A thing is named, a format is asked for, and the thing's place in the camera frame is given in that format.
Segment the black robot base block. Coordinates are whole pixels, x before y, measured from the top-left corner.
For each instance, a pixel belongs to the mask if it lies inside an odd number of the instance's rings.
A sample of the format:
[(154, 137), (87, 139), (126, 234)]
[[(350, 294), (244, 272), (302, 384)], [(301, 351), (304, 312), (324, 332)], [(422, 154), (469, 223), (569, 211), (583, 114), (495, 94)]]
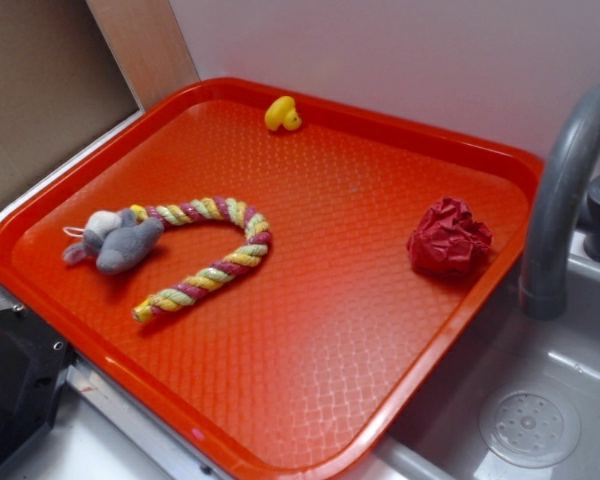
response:
[(35, 312), (0, 310), (0, 473), (52, 430), (71, 356)]

